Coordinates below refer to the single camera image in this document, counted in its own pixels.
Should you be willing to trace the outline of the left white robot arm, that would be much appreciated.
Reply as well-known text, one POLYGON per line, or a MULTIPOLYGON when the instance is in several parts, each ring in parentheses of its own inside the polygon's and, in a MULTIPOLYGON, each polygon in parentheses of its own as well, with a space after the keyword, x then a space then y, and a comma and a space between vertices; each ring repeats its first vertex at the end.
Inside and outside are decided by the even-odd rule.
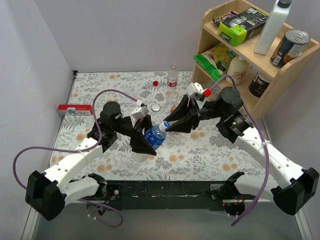
POLYGON ((106 152, 118 139, 118 134, 130 138, 131 150, 137 154, 157 153, 143 136, 152 127, 148 108, 140 100, 130 116, 124 117, 118 102, 103 106, 100 117, 74 153, 43 172, 34 171, 28 177, 25 201, 46 220, 56 218, 64 207, 84 197, 103 199, 107 194, 105 179, 95 173, 81 180, 73 178, 90 162, 106 152))

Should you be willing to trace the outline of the clear jar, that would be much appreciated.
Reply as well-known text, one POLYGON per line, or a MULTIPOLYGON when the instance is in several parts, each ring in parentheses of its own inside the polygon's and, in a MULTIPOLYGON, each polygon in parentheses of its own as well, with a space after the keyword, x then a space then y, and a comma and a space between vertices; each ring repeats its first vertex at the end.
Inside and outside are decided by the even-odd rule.
POLYGON ((180 95, 176 90, 169 90, 165 93, 166 96, 166 103, 168 105, 170 104, 176 104, 178 101, 180 101, 180 95))

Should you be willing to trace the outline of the blue label water bottle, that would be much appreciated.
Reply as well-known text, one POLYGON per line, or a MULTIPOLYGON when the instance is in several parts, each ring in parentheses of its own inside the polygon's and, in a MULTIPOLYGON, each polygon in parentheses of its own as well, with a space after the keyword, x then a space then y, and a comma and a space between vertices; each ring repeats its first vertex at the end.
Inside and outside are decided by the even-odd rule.
MULTIPOLYGON (((149 130, 147 130, 144 133, 144 138, 146 141, 152 146, 154 150, 157 150, 164 142, 164 140, 167 137, 166 131, 161 131, 159 129, 159 125, 155 125, 151 127, 149 130)), ((133 160, 137 162, 144 162, 146 161, 149 157, 152 157, 152 155, 149 154, 139 154, 132 152, 131 157, 133 160)))

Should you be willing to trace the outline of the white tall bottle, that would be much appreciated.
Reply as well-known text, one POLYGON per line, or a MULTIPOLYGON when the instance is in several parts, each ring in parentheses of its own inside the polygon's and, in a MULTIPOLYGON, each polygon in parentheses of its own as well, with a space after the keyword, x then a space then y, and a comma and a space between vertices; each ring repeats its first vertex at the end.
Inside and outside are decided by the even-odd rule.
POLYGON ((291 8, 291 0, 276 0, 255 45, 254 53, 266 55, 278 32, 285 23, 291 8))

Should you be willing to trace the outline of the red toothpaste box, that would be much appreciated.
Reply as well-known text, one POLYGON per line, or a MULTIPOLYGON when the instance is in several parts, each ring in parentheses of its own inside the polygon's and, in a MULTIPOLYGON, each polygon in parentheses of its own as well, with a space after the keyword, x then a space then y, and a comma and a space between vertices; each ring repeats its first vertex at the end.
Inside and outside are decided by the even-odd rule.
POLYGON ((91 116, 93 114, 90 104, 59 104, 57 111, 62 116, 91 116))

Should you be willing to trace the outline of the silver jar lid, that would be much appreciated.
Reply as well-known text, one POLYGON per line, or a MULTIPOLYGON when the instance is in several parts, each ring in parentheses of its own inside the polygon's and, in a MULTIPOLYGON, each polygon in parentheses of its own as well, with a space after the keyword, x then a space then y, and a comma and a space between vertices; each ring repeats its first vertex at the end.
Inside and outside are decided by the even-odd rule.
POLYGON ((161 110, 161 106, 158 103, 154 103, 151 105, 151 110, 153 112, 159 112, 161 110))

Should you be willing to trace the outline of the red label water bottle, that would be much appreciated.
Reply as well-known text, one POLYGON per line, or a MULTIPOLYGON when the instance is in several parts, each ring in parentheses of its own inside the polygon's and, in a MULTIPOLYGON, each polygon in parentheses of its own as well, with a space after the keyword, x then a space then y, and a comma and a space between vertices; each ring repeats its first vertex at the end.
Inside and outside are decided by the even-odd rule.
POLYGON ((171 88, 175 88, 178 83, 179 72, 177 66, 172 64, 167 72, 167 85, 171 88))

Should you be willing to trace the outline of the black jar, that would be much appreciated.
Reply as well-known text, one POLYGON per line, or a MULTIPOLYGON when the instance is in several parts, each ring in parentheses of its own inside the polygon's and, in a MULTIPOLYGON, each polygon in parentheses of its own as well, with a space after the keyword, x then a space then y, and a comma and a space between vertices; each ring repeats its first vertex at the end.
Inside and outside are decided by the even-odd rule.
POLYGON ((270 85, 270 83, 271 80, 268 77, 266 77, 263 73, 258 71, 248 87, 249 92, 253 96, 260 98, 267 89, 267 87, 270 85))

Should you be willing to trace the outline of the orange juice bottle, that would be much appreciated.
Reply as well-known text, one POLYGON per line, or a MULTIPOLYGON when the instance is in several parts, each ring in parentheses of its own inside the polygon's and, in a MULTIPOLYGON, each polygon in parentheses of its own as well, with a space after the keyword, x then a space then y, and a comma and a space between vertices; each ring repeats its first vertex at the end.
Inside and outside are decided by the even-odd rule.
POLYGON ((177 101, 170 109, 170 112, 172 113, 177 107, 178 105, 180 104, 180 101, 177 101))

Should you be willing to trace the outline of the black base frame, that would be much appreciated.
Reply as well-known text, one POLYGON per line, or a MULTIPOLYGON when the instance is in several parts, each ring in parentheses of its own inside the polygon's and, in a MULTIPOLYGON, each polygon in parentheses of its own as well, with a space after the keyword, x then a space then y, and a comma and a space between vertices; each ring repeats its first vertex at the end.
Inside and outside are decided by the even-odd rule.
POLYGON ((230 183, 242 176, 236 172, 227 181, 109 180, 98 196, 87 196, 118 211, 123 210, 209 210, 240 215, 250 194, 241 194, 230 183))

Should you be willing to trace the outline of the green chip bag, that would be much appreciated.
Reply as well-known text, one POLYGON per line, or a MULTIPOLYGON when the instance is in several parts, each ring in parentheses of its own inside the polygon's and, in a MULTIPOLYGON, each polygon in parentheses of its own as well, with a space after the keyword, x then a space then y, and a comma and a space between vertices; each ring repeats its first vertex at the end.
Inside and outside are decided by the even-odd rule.
POLYGON ((217 82, 227 73, 230 63, 237 54, 222 42, 211 49, 195 55, 194 60, 217 82))

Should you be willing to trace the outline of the green black box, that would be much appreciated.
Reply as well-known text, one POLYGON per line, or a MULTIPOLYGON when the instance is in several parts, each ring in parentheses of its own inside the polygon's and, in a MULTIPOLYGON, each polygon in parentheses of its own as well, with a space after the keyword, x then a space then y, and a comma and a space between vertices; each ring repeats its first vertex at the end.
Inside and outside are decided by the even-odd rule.
POLYGON ((228 44, 236 47, 259 35, 268 19, 268 15, 251 7, 219 24, 218 35, 228 44))

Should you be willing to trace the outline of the snack packet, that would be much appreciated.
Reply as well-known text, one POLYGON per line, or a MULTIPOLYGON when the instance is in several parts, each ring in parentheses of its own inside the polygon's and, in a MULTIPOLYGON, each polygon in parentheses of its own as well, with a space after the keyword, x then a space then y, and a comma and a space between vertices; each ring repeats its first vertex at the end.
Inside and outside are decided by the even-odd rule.
POLYGON ((213 22, 214 22, 215 25, 219 26, 221 22, 223 22, 223 21, 225 21, 225 20, 227 20, 229 18, 232 18, 232 17, 234 17, 236 15, 237 14, 235 12, 231 11, 230 13, 225 14, 225 15, 223 15, 221 17, 213 18, 213 22))

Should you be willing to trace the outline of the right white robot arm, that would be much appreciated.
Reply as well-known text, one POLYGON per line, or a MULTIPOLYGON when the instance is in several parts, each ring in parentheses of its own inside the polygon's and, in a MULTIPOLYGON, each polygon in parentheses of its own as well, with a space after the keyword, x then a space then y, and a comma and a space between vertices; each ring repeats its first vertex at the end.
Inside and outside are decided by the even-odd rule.
POLYGON ((208 101, 210 90, 193 89, 198 86, 192 83, 179 105, 165 118, 174 122, 167 132, 190 133, 200 121, 218 118, 219 133, 265 167, 266 173, 263 179, 257 179, 236 172, 215 194, 232 199, 254 196, 248 211, 262 197, 273 201, 284 213, 295 215, 315 195, 320 174, 312 167, 305 169, 294 163, 265 140, 258 127, 239 111, 244 102, 235 87, 224 87, 216 100, 208 101))

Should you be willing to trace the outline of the cream round bottle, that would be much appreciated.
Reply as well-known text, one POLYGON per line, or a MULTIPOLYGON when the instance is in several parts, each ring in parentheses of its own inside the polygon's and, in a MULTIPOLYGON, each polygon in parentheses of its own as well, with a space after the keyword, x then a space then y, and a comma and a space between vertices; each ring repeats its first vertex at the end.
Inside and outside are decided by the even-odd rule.
POLYGON ((239 85, 249 69, 250 64, 241 56, 234 57, 229 65, 227 74, 232 76, 234 83, 239 85))

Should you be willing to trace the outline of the tin can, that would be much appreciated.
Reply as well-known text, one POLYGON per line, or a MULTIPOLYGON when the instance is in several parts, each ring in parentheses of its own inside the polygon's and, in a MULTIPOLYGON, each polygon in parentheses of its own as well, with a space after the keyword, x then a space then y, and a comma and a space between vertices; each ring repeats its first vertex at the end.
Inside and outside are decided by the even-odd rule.
POLYGON ((289 29, 270 58, 270 63, 282 68, 285 64, 299 56, 311 40, 310 35, 298 28, 289 29))

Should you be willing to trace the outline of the wooden shelf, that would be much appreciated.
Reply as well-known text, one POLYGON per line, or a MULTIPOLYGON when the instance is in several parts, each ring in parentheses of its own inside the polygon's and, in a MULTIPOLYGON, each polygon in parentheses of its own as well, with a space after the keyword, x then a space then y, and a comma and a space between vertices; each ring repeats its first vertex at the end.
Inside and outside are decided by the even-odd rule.
MULTIPOLYGON (((201 54, 218 43, 224 42, 224 39, 218 34, 218 26, 213 22, 215 18, 221 17, 231 11, 241 13, 251 7, 253 7, 253 4, 246 0, 230 0, 210 8, 202 18, 197 52, 201 54)), ((270 57, 279 45, 286 31, 291 28, 292 26, 287 23, 283 24, 266 55, 254 53, 258 36, 255 36, 236 47, 231 45, 228 46, 253 67, 244 75, 242 83, 238 85, 238 90, 244 104, 257 121, 261 120, 268 113, 281 95, 287 90, 291 83, 294 82, 302 70, 320 50, 319 42, 311 39, 297 58, 287 63, 282 68, 273 66, 270 62, 270 57), (267 79, 271 81, 270 85, 261 97, 255 97, 249 91, 249 85, 256 75, 256 71, 262 72, 267 79)))

